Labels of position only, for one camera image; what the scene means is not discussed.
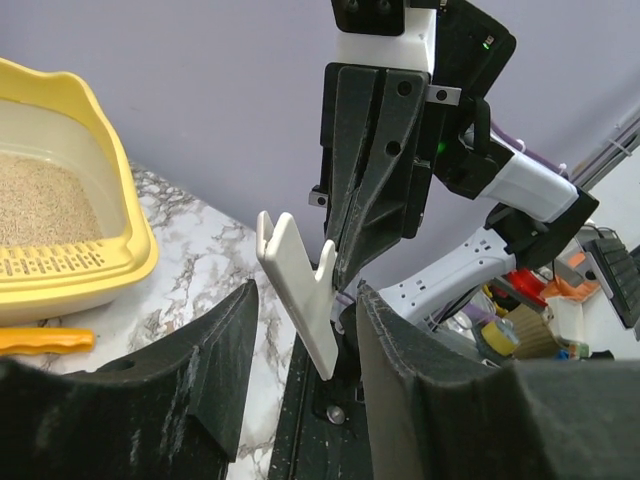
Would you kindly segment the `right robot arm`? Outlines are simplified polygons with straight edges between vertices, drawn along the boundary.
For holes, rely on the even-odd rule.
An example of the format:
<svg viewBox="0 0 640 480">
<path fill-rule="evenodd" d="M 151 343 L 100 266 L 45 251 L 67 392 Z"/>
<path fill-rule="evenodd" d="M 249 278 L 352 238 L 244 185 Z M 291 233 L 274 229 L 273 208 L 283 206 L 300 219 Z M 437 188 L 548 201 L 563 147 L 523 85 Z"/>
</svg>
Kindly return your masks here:
<svg viewBox="0 0 640 480">
<path fill-rule="evenodd" d="M 433 180 L 495 203 L 483 226 L 385 301 L 417 323 L 482 284 L 552 262 L 597 208 L 560 174 L 491 135 L 486 94 L 515 37 L 468 1 L 336 1 L 325 69 L 318 187 L 332 284 L 412 238 Z"/>
</svg>

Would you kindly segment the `yellow litter scoop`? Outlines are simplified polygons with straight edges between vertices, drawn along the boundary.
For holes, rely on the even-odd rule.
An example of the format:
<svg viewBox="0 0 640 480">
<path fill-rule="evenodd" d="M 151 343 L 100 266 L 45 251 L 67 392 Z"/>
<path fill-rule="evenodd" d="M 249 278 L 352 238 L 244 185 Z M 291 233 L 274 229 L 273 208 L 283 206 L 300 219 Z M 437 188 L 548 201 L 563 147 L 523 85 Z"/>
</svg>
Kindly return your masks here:
<svg viewBox="0 0 640 480">
<path fill-rule="evenodd" d="M 78 328 L 2 328 L 2 355 L 72 354 L 93 350 L 96 336 Z"/>
</svg>

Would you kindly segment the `white bag sealing clip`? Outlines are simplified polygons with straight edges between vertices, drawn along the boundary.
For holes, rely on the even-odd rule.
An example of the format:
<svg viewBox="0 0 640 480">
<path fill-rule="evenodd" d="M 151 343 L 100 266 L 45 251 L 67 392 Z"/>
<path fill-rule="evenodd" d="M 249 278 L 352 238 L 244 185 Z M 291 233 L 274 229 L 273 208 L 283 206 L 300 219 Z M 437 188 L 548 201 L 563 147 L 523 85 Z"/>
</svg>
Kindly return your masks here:
<svg viewBox="0 0 640 480">
<path fill-rule="evenodd" d="M 311 266 L 293 215 L 273 222 L 266 211 L 257 217 L 256 257 L 287 311 L 320 378 L 330 380 L 338 346 L 330 325 L 337 290 L 333 272 L 337 253 L 327 240 L 318 267 Z"/>
</svg>

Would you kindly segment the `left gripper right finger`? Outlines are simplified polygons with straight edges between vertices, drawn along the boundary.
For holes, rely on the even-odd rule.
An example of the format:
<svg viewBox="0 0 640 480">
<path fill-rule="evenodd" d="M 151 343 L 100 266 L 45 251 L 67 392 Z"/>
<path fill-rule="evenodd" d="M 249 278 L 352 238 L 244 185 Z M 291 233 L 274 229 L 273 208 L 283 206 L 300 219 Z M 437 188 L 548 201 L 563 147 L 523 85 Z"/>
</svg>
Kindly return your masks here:
<svg viewBox="0 0 640 480">
<path fill-rule="evenodd" d="M 491 368 L 358 293 L 377 479 L 635 479 L 639 365 L 536 360 Z"/>
</svg>

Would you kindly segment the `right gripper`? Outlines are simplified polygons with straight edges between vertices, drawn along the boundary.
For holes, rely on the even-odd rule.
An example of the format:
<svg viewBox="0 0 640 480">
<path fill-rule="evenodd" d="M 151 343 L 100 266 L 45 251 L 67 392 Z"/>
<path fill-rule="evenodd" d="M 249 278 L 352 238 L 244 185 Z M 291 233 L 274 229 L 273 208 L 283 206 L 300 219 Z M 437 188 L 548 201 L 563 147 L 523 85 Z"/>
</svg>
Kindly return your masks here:
<svg viewBox="0 0 640 480">
<path fill-rule="evenodd" d="M 330 63 L 325 68 L 320 189 L 336 246 L 333 284 L 415 236 L 437 137 L 426 72 Z"/>
</svg>

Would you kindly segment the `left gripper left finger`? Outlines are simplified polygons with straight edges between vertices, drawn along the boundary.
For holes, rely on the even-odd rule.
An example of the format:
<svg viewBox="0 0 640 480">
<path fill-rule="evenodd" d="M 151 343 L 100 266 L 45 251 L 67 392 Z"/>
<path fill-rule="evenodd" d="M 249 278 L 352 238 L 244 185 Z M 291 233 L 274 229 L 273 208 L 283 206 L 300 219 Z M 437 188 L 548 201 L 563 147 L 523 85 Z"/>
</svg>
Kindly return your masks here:
<svg viewBox="0 0 640 480">
<path fill-rule="evenodd" d="M 93 372 L 1 363 L 5 479 L 222 479 L 236 459 L 259 313 L 247 281 Z"/>
</svg>

